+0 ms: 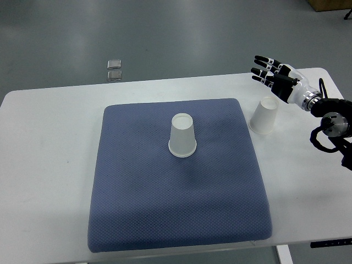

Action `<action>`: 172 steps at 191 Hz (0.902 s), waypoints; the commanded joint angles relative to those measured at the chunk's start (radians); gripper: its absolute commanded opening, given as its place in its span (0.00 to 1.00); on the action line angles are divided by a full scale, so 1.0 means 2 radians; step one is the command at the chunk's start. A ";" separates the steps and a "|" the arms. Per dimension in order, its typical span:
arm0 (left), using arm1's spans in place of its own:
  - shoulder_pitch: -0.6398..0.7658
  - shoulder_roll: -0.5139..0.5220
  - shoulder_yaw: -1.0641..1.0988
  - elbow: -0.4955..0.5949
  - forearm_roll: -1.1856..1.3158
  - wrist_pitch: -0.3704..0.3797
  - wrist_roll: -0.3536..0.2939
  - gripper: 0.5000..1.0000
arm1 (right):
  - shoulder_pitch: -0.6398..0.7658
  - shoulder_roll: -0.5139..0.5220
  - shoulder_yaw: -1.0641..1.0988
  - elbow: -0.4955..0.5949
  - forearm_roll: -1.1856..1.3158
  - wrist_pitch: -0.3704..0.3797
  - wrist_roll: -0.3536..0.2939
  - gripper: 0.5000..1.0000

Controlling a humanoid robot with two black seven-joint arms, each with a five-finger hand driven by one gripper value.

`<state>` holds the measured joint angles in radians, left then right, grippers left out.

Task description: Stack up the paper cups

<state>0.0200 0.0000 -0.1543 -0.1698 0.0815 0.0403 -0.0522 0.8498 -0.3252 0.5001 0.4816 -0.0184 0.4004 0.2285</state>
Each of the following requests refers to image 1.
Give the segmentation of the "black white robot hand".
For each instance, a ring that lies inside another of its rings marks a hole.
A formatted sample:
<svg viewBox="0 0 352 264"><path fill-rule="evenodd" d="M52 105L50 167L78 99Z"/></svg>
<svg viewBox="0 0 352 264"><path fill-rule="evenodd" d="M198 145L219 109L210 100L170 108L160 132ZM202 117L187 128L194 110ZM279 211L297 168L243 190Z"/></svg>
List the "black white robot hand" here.
<svg viewBox="0 0 352 264"><path fill-rule="evenodd" d="M305 111L323 98L322 92L310 86L307 77L289 64L275 59L255 56L252 79L270 88L271 92L287 104L296 104Z"/></svg>

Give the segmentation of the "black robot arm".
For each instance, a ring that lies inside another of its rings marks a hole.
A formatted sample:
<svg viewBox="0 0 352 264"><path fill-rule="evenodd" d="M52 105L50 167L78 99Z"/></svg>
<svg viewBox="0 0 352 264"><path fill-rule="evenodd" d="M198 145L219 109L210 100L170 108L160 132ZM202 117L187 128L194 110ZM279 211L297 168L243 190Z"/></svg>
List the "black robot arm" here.
<svg viewBox="0 0 352 264"><path fill-rule="evenodd" d="M320 95L312 100L310 113L321 118L320 126L310 135L310 142L320 151L326 153L340 152L343 155L341 164L351 170L351 101L329 98L323 79L318 81ZM334 148L323 146L317 139L322 132L334 145Z"/></svg>

